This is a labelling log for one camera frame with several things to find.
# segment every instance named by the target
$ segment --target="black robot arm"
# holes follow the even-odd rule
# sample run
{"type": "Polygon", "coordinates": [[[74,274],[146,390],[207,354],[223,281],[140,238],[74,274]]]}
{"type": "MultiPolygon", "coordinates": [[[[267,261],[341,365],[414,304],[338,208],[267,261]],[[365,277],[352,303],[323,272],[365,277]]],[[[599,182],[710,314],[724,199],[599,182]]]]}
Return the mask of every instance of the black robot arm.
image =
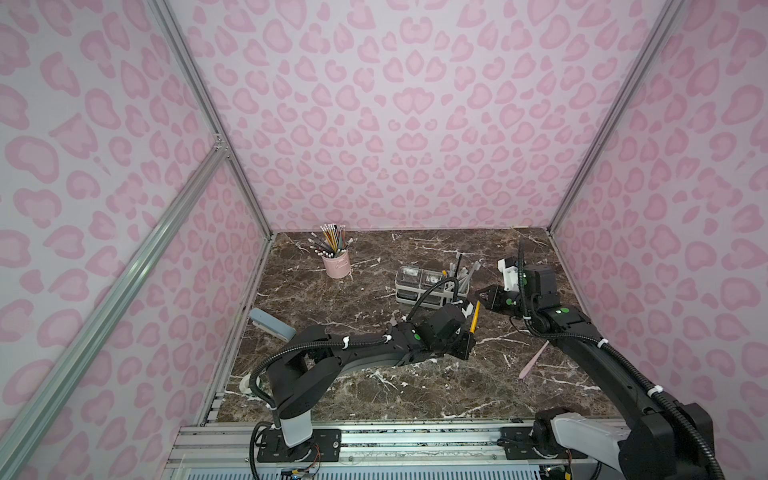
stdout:
{"type": "Polygon", "coordinates": [[[714,457],[712,419],[701,406],[684,405],[654,385],[610,346],[577,306],[561,304],[551,267],[525,265],[521,248],[518,258],[500,262],[500,270],[505,285],[476,292],[481,304],[523,319],[532,334],[571,357],[616,405],[630,429],[600,432],[596,423],[589,425],[566,409],[543,411],[531,432],[538,451],[576,448],[604,458],[627,480],[724,478],[714,457]],[[509,275],[511,267],[516,278],[509,275]]]}
{"type": "Polygon", "coordinates": [[[341,336],[311,326],[269,359],[265,368],[272,396],[256,385],[259,368],[251,374],[251,390],[270,404],[275,423],[283,426],[287,445],[298,445],[311,435],[309,411],[342,373],[408,365],[444,355],[467,360],[475,346],[466,318],[471,311],[467,302],[449,303],[418,324],[397,323],[383,334],[341,336]]]}

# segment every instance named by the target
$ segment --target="pink leopard print wall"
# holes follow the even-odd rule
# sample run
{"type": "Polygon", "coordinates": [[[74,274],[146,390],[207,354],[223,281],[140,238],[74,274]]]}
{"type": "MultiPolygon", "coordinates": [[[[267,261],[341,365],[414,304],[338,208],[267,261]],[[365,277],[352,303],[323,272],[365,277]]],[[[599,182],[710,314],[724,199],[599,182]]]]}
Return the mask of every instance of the pink leopard print wall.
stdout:
{"type": "Polygon", "coordinates": [[[546,225],[661,0],[171,4],[275,230],[546,225]]]}
{"type": "Polygon", "coordinates": [[[20,478],[159,476],[201,408],[263,242],[223,165],[20,478]]]}
{"type": "Polygon", "coordinates": [[[2,435],[212,142],[140,0],[0,3],[2,435]]]}
{"type": "Polygon", "coordinates": [[[766,25],[694,2],[557,232],[601,332],[712,415],[734,480],[768,471],[766,25]]]}

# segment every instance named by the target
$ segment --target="yellow pencil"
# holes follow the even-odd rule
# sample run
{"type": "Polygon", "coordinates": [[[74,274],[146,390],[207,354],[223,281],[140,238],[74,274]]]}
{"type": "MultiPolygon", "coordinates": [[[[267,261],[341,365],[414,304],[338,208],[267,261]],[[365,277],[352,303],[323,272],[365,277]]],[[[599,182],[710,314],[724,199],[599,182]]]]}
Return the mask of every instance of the yellow pencil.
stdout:
{"type": "Polygon", "coordinates": [[[469,332],[474,333],[475,328],[477,328],[478,325],[478,315],[480,314],[480,302],[478,301],[478,304],[475,305],[475,317],[472,318],[472,326],[469,327],[469,332]]]}

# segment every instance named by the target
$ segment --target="marble tabletop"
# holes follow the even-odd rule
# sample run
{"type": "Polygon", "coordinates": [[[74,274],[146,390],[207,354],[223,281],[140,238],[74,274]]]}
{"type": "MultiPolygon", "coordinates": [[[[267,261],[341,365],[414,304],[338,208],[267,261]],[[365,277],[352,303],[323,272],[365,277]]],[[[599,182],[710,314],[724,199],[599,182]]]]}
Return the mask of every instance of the marble tabletop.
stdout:
{"type": "MultiPolygon", "coordinates": [[[[395,301],[402,265],[444,270],[462,252],[462,265],[479,260],[471,291],[502,283],[496,262],[517,253],[525,238],[529,263],[552,265],[564,303],[577,304],[571,285],[542,229],[406,230],[353,232],[351,276],[330,279],[309,248],[307,233],[280,233],[270,251],[253,307],[301,330],[313,324],[329,333],[383,332],[410,307],[395,301]]],[[[416,318],[431,310],[421,309],[416,318]]],[[[518,329],[522,321],[515,320],[518,329]]],[[[451,356],[399,368],[340,376],[313,409],[315,420],[530,418],[564,406],[583,415],[617,415],[605,394],[562,352],[548,346],[524,379],[518,374],[543,340],[516,332],[507,316],[481,310],[477,344],[469,361],[451,356]]],[[[218,422],[255,422],[271,414],[244,395],[238,383],[283,343],[248,325],[219,410],[218,422]]]]}

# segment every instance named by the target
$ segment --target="pink pencil cup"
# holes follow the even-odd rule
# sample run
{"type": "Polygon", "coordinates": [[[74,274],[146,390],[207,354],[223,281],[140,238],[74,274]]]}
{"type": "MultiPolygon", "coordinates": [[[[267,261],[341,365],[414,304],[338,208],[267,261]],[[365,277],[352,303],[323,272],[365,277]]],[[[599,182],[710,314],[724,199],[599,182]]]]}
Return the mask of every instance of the pink pencil cup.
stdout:
{"type": "Polygon", "coordinates": [[[352,273],[352,264],[349,263],[349,252],[344,252],[341,254],[341,257],[337,258],[322,258],[329,277],[339,279],[352,273]]]}

